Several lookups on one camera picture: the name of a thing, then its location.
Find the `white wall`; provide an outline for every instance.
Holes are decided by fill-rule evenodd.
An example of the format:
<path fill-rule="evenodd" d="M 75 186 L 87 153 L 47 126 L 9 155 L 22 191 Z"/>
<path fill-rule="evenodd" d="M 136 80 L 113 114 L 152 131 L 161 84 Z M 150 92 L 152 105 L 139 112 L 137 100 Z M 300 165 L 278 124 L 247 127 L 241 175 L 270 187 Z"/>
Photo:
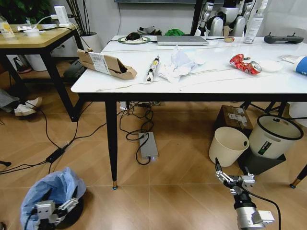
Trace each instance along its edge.
<path fill-rule="evenodd" d="M 51 6 L 64 5 L 67 12 L 70 13 L 64 0 L 50 0 L 50 4 Z M 91 30 L 98 33 L 104 47 L 118 32 L 118 4 L 114 0 L 87 0 L 86 4 Z M 270 0 L 258 36 L 267 35 L 270 31 L 273 35 L 291 35 L 295 31 L 296 35 L 303 36 L 307 40 L 306 9 L 307 0 Z M 194 5 L 120 3 L 120 12 L 121 27 L 119 35 L 127 35 L 136 31 L 140 26 L 148 27 L 152 25 L 156 29 L 160 29 L 163 34 L 172 28 L 178 28 L 188 34 L 192 25 Z M 56 49 L 53 55 L 75 56 L 76 45 L 71 40 L 64 44 L 65 49 Z"/>
<path fill-rule="evenodd" d="M 258 35 L 304 37 L 307 42 L 307 1 L 306 0 L 270 0 L 266 16 L 262 23 L 262 30 Z"/>

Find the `computer mouse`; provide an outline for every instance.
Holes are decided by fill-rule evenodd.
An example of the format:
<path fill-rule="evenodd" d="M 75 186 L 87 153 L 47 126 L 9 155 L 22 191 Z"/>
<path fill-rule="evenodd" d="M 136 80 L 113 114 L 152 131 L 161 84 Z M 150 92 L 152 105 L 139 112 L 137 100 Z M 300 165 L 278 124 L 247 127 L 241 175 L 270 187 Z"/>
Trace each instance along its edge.
<path fill-rule="evenodd" d="M 126 37 L 127 40 L 133 41 L 136 39 L 141 38 L 141 36 L 137 33 L 137 32 L 132 32 L 130 34 L 128 34 L 128 36 Z"/>

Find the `silver laptop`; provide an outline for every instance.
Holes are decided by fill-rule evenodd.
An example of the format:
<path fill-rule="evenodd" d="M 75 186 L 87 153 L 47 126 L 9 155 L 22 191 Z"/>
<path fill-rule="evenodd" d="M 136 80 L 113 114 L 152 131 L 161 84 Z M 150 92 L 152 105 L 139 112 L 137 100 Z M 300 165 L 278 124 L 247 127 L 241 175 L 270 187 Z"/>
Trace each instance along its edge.
<path fill-rule="evenodd" d="M 209 43 L 200 36 L 157 36 L 160 46 L 207 46 Z"/>

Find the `blue plastic bag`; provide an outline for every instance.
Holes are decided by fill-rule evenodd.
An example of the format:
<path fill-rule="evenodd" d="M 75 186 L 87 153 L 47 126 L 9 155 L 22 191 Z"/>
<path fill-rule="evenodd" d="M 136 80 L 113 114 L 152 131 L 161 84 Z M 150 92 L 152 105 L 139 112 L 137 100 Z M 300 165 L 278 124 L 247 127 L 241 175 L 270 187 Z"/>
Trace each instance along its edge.
<path fill-rule="evenodd" d="M 80 199 L 86 190 L 85 183 L 82 179 L 77 177 L 75 172 L 69 167 L 65 168 L 62 172 L 56 171 L 48 174 L 43 179 L 37 181 L 30 188 L 21 205 L 20 221 L 23 229 L 32 208 L 37 202 L 41 201 L 44 194 L 46 194 L 50 188 L 52 188 L 52 192 L 49 196 L 49 200 L 53 200 L 56 204 L 62 204 L 71 199 L 76 187 L 78 187 L 77 198 Z M 27 230 L 34 230 L 37 220 L 37 214 L 31 216 L 27 224 Z"/>

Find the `white table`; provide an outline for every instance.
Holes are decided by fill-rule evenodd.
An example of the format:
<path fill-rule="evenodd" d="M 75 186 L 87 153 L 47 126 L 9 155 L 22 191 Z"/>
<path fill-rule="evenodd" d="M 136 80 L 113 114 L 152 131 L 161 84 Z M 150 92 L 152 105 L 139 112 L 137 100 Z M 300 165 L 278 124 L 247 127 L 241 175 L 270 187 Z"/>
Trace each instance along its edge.
<path fill-rule="evenodd" d="M 117 188 L 117 119 L 118 101 L 307 101 L 307 77 L 292 70 L 292 64 L 281 61 L 281 55 L 307 55 L 307 44 L 267 44 L 256 38 L 251 45 L 236 37 L 233 43 L 210 40 L 208 46 L 181 46 L 196 49 L 206 63 L 194 74 L 181 77 L 179 83 L 169 83 L 159 77 L 153 83 L 143 84 L 144 76 L 153 59 L 159 55 L 160 65 L 170 62 L 174 46 L 158 46 L 157 43 L 126 45 L 111 41 L 103 54 L 118 57 L 137 72 L 134 80 L 121 80 L 88 69 L 73 85 L 86 101 L 106 102 L 106 121 L 113 187 Z M 251 60 L 280 61 L 283 69 L 276 73 L 262 72 L 249 75 L 229 65 L 229 60 L 242 53 Z"/>

